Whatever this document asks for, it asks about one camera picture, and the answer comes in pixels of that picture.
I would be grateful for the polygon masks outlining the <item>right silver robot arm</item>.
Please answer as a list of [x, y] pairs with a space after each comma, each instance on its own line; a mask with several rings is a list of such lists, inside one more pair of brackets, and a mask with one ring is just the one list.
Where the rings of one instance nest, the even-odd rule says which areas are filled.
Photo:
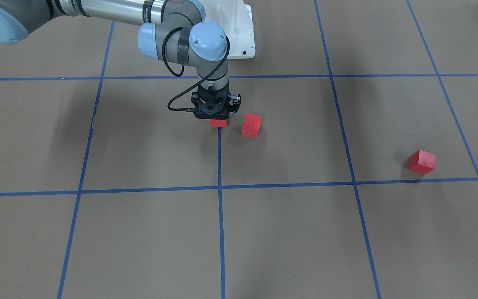
[[137, 28], [137, 47], [180, 78], [186, 68], [197, 81], [173, 96], [167, 110], [197, 119], [228, 120], [241, 106], [230, 91], [231, 40], [207, 19], [199, 0], [0, 0], [0, 44], [13, 45], [61, 18], [97, 19]]

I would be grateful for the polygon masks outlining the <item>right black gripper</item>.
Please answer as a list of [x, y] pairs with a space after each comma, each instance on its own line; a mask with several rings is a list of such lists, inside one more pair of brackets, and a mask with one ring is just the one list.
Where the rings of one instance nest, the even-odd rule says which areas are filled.
[[229, 89], [209, 90], [199, 88], [192, 93], [194, 116], [198, 119], [227, 120], [231, 110], [229, 108]]

